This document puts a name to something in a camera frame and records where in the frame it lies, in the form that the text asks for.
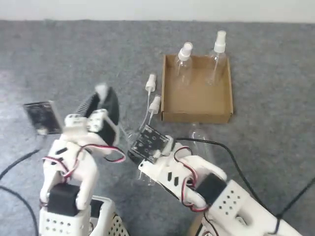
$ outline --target white wall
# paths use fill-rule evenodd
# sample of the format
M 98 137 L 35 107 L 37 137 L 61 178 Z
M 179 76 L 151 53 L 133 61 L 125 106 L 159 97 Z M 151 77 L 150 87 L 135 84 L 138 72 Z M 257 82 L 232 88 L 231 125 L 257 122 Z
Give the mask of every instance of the white wall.
M 0 0 L 0 19 L 315 23 L 315 0 Z

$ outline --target gray carpet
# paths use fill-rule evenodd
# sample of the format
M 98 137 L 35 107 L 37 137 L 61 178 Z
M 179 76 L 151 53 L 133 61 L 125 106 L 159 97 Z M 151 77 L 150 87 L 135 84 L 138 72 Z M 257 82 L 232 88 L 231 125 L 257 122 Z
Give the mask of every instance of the gray carpet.
M 227 31 L 235 115 L 229 124 L 204 125 L 228 145 L 261 199 L 274 212 L 314 175 L 315 25 L 198 22 L 4 22 L 0 21 L 0 169 L 32 150 L 34 132 L 21 104 L 54 100 L 62 117 L 107 81 L 119 96 L 122 124 L 136 128 L 145 112 L 144 84 L 162 55 L 187 40 L 196 55 L 208 53 L 217 30 Z M 153 126 L 172 136 L 189 124 Z M 38 214 L 45 150 L 12 170 L 2 183 L 30 201 Z M 243 185 L 227 153 L 215 148 L 218 165 Z M 136 167 L 97 160 L 95 194 L 113 199 L 132 236 L 184 235 L 195 214 L 159 186 L 139 186 Z M 315 231 L 315 187 L 285 216 L 304 236 Z M 27 209 L 1 192 L 0 234 L 33 235 Z

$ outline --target plastic bottle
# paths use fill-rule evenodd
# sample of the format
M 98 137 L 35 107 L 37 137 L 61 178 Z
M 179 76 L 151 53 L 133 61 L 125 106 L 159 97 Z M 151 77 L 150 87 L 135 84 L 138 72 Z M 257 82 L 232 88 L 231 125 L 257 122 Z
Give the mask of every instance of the plastic bottle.
M 175 75 L 178 82 L 184 86 L 189 85 L 191 81 L 191 60 L 192 44 L 187 42 L 179 51 L 175 58 Z
M 193 123 L 189 131 L 189 137 L 192 139 L 210 140 L 207 133 L 200 127 L 199 123 Z M 190 146 L 194 155 L 198 155 L 203 159 L 215 164 L 215 158 L 211 144 L 193 141 Z
M 218 84 L 222 77 L 223 70 L 226 65 L 226 54 L 225 52 L 225 31 L 218 31 L 217 40 L 213 51 L 209 54 L 210 58 L 210 73 L 207 77 L 207 83 L 209 85 Z

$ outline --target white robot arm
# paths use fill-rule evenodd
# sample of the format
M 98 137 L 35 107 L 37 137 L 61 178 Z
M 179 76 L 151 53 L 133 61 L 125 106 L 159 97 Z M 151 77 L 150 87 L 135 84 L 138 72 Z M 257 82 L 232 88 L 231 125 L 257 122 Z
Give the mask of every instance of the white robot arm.
M 301 236 L 284 220 L 278 222 L 235 181 L 226 182 L 222 169 L 191 155 L 189 147 L 180 143 L 154 163 L 144 159 L 138 169 L 192 211 L 204 212 L 196 236 Z
M 39 221 L 42 236 L 113 236 L 118 231 L 121 236 L 128 235 L 121 218 L 115 213 L 114 202 L 93 196 L 99 173 L 92 153 L 98 152 L 105 157 L 114 150 L 122 157 L 113 162 L 125 160 L 124 153 L 114 147 L 119 138 L 119 115 L 111 108 L 99 105 L 110 106 L 115 99 L 113 90 L 109 91 L 106 86 L 97 87 L 88 106 L 65 118 L 62 135 L 43 158 L 44 184 L 40 191 Z M 80 185 L 70 184 L 70 179 L 79 181 Z

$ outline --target cardboard box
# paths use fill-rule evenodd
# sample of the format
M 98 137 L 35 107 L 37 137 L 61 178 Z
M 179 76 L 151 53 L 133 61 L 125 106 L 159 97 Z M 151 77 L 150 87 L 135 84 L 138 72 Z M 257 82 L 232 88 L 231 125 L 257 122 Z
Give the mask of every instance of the cardboard box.
M 227 123 L 233 114 L 230 64 L 216 86 L 206 84 L 211 69 L 207 56 L 192 56 L 192 80 L 189 86 L 178 86 L 175 78 L 175 55 L 165 55 L 162 78 L 162 121 Z

